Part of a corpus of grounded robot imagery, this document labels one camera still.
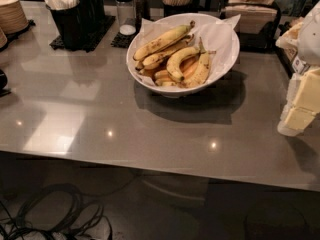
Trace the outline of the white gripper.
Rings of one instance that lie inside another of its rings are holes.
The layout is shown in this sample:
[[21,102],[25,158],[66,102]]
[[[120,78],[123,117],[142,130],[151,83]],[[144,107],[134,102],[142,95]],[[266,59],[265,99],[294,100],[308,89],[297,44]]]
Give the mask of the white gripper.
[[296,73],[289,81],[288,104],[277,126],[282,135],[303,133],[315,119],[315,113],[320,112],[320,68],[308,70],[312,65],[320,65],[320,1],[305,16],[298,33],[297,55],[292,62]]

